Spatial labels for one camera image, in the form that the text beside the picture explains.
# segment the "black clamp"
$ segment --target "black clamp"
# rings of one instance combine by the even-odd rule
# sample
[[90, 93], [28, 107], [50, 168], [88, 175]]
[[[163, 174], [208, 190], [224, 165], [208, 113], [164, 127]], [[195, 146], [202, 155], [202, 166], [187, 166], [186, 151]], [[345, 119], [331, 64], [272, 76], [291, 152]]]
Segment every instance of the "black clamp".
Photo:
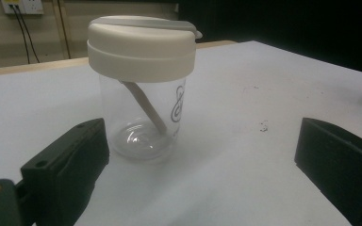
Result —
[[74, 225], [108, 157], [103, 119], [78, 124], [21, 167], [20, 183], [0, 180], [0, 226]]

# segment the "power outlet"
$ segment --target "power outlet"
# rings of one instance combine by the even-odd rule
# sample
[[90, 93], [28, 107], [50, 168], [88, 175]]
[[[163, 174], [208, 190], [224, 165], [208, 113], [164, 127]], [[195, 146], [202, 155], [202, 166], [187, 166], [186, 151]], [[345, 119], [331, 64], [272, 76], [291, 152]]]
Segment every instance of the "power outlet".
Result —
[[41, 0], [22, 0], [26, 14], [43, 14]]
[[43, 14], [41, 0], [1, 0], [6, 14], [14, 14], [13, 8], [18, 7], [22, 14]]
[[22, 14], [25, 14], [25, 7], [21, 0], [1, 0], [4, 12], [6, 14], [14, 14], [13, 8], [10, 6], [18, 7]]

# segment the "wooden table edge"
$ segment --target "wooden table edge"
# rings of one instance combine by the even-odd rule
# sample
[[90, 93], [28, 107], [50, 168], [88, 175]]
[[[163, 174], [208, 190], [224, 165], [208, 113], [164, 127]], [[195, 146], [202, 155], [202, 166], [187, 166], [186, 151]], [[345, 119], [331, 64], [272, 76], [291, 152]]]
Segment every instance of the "wooden table edge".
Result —
[[[222, 45], [234, 44], [234, 43], [235, 42], [231, 41], [231, 40], [218, 40], [218, 41], [198, 43], [197, 48], [204, 49], [204, 48], [222, 46]], [[25, 73], [25, 72], [34, 72], [34, 71], [40, 71], [40, 70], [66, 68], [66, 67], [73, 67], [73, 66], [85, 65], [85, 64], [88, 64], [87, 57], [64, 59], [64, 60], [51, 61], [51, 62], [38, 63], [38, 64], [26, 64], [26, 65], [19, 65], [19, 66], [4, 67], [4, 68], [0, 68], [0, 75], [9, 74], [9, 73]]]

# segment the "electrical cable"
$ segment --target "electrical cable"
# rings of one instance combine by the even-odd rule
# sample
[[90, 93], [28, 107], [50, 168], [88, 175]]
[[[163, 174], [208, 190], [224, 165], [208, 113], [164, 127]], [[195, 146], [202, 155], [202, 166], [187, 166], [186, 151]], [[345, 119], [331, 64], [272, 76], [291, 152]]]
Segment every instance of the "electrical cable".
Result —
[[25, 31], [23, 30], [22, 23], [20, 22], [16, 9], [13, 7], [13, 5], [9, 5], [9, 6], [11, 7], [11, 9], [13, 9], [14, 15], [16, 15], [17, 22], [19, 23], [20, 29], [22, 29], [23, 40], [25, 41], [25, 51], [27, 52], [27, 60], [28, 60], [28, 64], [30, 64], [30, 55], [28, 53], [27, 41], [25, 40]]
[[35, 53], [34, 44], [32, 43], [32, 39], [31, 39], [30, 33], [28, 32], [27, 25], [25, 24], [25, 19], [23, 19], [23, 15], [20, 12], [19, 6], [16, 5], [16, 8], [17, 8], [17, 10], [19, 10], [20, 18], [22, 19], [22, 22], [25, 25], [25, 31], [27, 32], [28, 38], [30, 40], [31, 49], [32, 49], [32, 52], [34, 53], [34, 57], [37, 59], [37, 62], [40, 63], [40, 60], [38, 59], [37, 54]]

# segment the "clear plastic jar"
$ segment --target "clear plastic jar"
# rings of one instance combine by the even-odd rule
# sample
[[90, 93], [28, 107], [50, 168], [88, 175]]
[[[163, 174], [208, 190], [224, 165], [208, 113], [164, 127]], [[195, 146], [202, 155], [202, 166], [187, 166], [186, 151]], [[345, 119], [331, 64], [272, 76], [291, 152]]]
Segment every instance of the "clear plastic jar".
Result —
[[117, 16], [91, 22], [90, 66], [101, 74], [111, 151], [152, 159], [172, 149], [199, 35], [190, 23], [155, 18]]

